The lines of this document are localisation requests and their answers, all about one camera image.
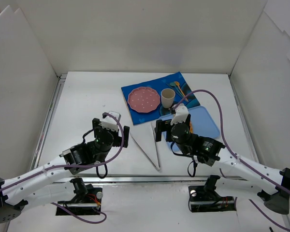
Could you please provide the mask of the orange croissant bread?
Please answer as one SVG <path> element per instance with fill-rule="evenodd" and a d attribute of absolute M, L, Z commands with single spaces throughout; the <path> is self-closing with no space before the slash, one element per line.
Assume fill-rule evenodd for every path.
<path fill-rule="evenodd" d="M 189 130 L 190 130 L 190 133 L 193 133 L 193 126 L 192 126 L 192 122 L 191 121 L 189 123 Z"/>

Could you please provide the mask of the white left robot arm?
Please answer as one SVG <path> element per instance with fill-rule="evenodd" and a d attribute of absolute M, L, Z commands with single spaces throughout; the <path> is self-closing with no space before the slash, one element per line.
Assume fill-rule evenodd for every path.
<path fill-rule="evenodd" d="M 128 147 L 130 128 L 119 121 L 119 117 L 104 113 L 102 119 L 92 120 L 92 129 L 83 135 L 80 144 L 23 175 L 0 178 L 0 224 L 42 204 L 83 200 L 88 190 L 76 175 L 91 168 L 106 167 L 117 157 L 106 158 L 113 147 L 119 150 Z"/>

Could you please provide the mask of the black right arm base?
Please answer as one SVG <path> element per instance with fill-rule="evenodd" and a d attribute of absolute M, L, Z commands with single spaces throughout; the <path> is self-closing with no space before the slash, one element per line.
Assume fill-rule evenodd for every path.
<path fill-rule="evenodd" d="M 227 212 L 236 211 L 236 198 L 232 196 L 220 196 L 216 193 L 216 186 L 221 177 L 209 176 L 206 183 L 188 186 L 188 209 L 192 213 Z"/>

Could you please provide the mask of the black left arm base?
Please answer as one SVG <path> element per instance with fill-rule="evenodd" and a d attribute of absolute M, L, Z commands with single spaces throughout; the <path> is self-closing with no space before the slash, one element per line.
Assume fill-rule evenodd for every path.
<path fill-rule="evenodd" d="M 57 204 L 77 216 L 100 215 L 102 207 L 102 187 L 86 184 L 82 178 L 68 181 L 72 184 L 72 196 L 67 200 L 58 201 Z"/>

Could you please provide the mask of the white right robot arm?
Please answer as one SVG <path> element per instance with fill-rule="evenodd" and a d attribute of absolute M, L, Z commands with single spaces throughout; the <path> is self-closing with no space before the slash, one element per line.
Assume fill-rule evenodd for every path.
<path fill-rule="evenodd" d="M 233 184 L 263 201 L 269 210 L 287 215 L 290 211 L 290 169 L 269 168 L 249 159 L 234 154 L 226 143 L 209 137 L 202 137 L 190 132 L 190 114 L 183 121 L 157 120 L 155 140 L 161 141 L 166 133 L 166 141 L 177 145 L 179 156 L 191 158 L 193 165 L 205 164 L 234 172 L 242 181 L 227 181 L 226 178 L 211 175 L 203 187 L 204 192 L 220 197 L 222 186 Z"/>

